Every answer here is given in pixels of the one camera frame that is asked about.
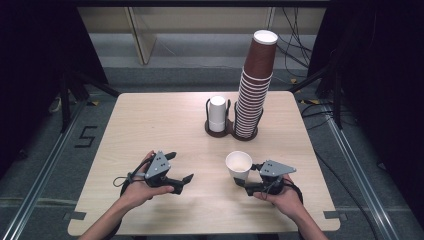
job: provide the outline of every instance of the white paper cup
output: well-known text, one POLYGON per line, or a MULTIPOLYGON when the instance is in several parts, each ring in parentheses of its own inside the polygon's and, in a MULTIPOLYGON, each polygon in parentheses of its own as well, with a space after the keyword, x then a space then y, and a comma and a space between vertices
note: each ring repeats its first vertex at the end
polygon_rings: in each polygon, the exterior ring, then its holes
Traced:
POLYGON ((231 177, 246 180, 252 167, 252 158, 249 154, 241 151, 234 151, 228 154, 225 159, 231 177))
POLYGON ((225 129, 225 98, 214 96, 209 102, 209 129, 213 132, 222 132, 225 129))

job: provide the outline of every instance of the table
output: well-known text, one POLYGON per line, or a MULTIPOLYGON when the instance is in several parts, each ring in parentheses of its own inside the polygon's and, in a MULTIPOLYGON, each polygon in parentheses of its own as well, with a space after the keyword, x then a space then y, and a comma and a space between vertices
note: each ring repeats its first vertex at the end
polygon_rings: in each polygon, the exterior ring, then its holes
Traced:
MULTIPOLYGON (((81 235, 119 197, 112 182, 126 176, 150 150, 177 152, 168 177, 181 180, 194 173, 181 195, 157 196, 131 210, 118 235, 278 233, 296 225, 265 201, 248 197, 225 166, 232 151, 245 151, 254 163, 267 159, 297 168, 291 174, 302 190, 304 205, 321 229, 335 231, 335 211, 298 107, 290 92, 269 92, 259 133, 251 141, 232 135, 214 138, 204 129, 205 103, 215 95, 234 105, 238 92, 125 93, 116 102, 92 168, 76 206, 84 220, 71 220, 68 232, 81 235)), ((231 108, 230 120, 234 120, 231 108)), ((251 171, 249 181, 259 181, 251 171)))

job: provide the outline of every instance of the cable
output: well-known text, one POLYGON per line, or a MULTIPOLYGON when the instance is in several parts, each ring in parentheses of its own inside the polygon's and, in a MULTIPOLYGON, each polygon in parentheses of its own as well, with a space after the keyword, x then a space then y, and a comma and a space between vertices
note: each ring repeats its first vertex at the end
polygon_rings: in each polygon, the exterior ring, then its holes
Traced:
POLYGON ((296 40, 296 42, 299 44, 299 46, 301 46, 300 49, 301 49, 302 55, 304 57, 304 60, 307 63, 307 65, 309 65, 310 58, 305 51, 305 47, 303 46, 302 42, 300 41, 299 28, 297 26, 297 16, 298 16, 299 8, 294 8, 294 25, 292 25, 292 22, 290 21, 284 7, 282 8, 282 10, 283 10, 284 16, 287 19, 287 22, 289 23, 290 29, 292 31, 292 35, 290 37, 289 45, 287 46, 287 50, 288 50, 288 47, 291 45, 291 39, 294 38, 296 40))
POLYGON ((302 65, 303 67, 305 67, 305 68, 308 68, 308 65, 306 65, 305 63, 303 63, 302 61, 300 61, 299 59, 297 59, 296 57, 294 57, 293 55, 291 55, 290 53, 288 53, 287 51, 285 51, 282 47, 280 47, 278 44, 277 44, 277 48, 278 49, 280 49, 280 51, 283 53, 283 54, 285 54, 285 55, 287 55, 287 56, 289 56, 291 59, 293 59, 294 61, 296 61, 297 63, 299 63, 300 65, 302 65))
POLYGON ((374 225, 372 225, 371 219, 368 217, 368 215, 366 214, 365 210, 362 208, 361 204, 359 203, 359 201, 353 196, 352 192, 350 192, 350 190, 347 188, 347 186, 344 184, 344 182, 341 180, 341 178, 336 174, 336 172, 328 165, 328 163, 326 161, 324 161, 324 159, 318 154, 318 152, 314 149, 315 155, 317 155, 318 159, 328 168, 328 170, 330 170, 330 172, 334 175, 334 177, 336 177, 336 179, 340 182, 340 184, 342 185, 342 187, 346 190, 346 192, 349 194, 349 196, 352 198, 352 200, 355 202, 356 206, 358 206, 359 210, 362 212, 362 214, 364 215, 365 219, 368 222, 368 225, 371 228, 371 231, 374 235, 374 239, 378 239, 377 237, 377 232, 374 228, 374 225))
POLYGON ((278 38, 281 40, 281 41, 283 41, 283 42, 285 42, 286 44, 290 44, 290 46, 292 46, 292 47, 295 47, 295 48, 302 48, 302 49, 305 49, 305 51, 308 51, 308 52, 312 52, 312 50, 311 49, 309 49, 309 48, 307 48, 307 47, 305 47, 305 46, 298 46, 298 45, 295 45, 295 44, 293 44, 293 43, 289 43, 289 42, 287 42, 286 40, 284 40, 283 39, 283 37, 281 37, 281 35, 278 35, 278 38))

